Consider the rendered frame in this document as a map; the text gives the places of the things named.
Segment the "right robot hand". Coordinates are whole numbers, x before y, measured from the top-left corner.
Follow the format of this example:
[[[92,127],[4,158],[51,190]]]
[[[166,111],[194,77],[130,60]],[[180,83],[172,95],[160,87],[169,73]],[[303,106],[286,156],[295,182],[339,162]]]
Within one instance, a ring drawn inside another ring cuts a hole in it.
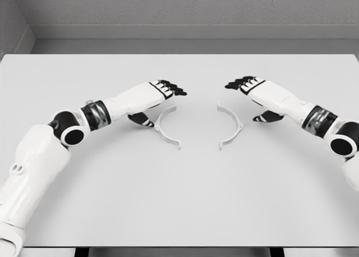
[[[288,116],[297,124],[303,121],[299,108],[300,100],[272,81],[245,76],[229,82],[225,88],[240,90],[253,102],[266,109],[264,113],[253,118],[255,122],[276,122],[284,116]]]

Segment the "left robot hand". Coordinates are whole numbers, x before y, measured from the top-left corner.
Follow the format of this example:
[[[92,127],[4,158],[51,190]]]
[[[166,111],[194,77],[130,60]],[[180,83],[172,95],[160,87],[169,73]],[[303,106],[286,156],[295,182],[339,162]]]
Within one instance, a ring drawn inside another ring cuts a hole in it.
[[[135,86],[126,91],[125,95],[127,117],[140,126],[152,128],[154,123],[144,112],[173,96],[185,96],[187,93],[167,80],[155,80]]]

